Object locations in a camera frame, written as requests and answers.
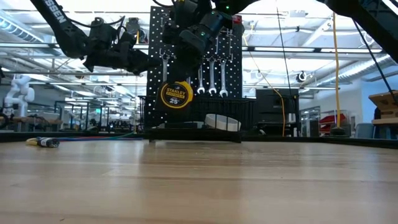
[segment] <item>black pegboard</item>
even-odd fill
[[[151,7],[150,10],[150,29],[149,29],[149,56],[162,60],[160,53],[170,55],[169,66],[175,61],[174,46],[167,45],[162,42],[163,24],[170,20],[169,10],[162,7]],[[210,63],[204,59],[203,69],[203,86],[206,93],[198,94],[199,80],[198,77],[191,78],[191,87],[194,91],[195,98],[221,98],[221,64],[220,59],[226,59],[225,79],[228,96],[224,99],[241,99],[242,98],[242,30],[232,30],[227,34],[228,30],[222,30],[218,37],[218,54],[216,54],[216,44],[210,47],[204,58],[214,57],[218,59],[215,62],[215,87],[217,94],[209,94],[210,86]],[[158,88],[163,82],[163,66],[150,68],[147,74],[147,96],[155,96]],[[146,118],[159,120],[159,123],[167,121],[167,114],[153,113],[155,110],[155,101],[146,102]]]

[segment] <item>silver wrench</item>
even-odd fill
[[[221,59],[221,91],[220,91],[220,96],[224,97],[224,94],[228,97],[228,91],[226,91],[226,83],[225,83],[225,65],[226,65],[226,60]]]
[[[201,68],[201,65],[200,65],[200,68],[198,70],[198,79],[199,79],[198,93],[199,94],[205,93],[206,90],[205,90],[205,87],[203,86],[203,70]]]
[[[167,65],[169,64],[170,56],[167,54],[162,55],[163,60],[163,82],[167,81]]]
[[[215,87],[214,84],[214,63],[216,62],[216,60],[211,57],[209,58],[209,63],[210,63],[210,88],[209,88],[209,93],[210,94],[216,94],[217,93],[217,89]]]

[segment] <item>tape measure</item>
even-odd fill
[[[168,109],[185,109],[193,100],[193,90],[186,81],[163,83],[160,87],[160,100]]]

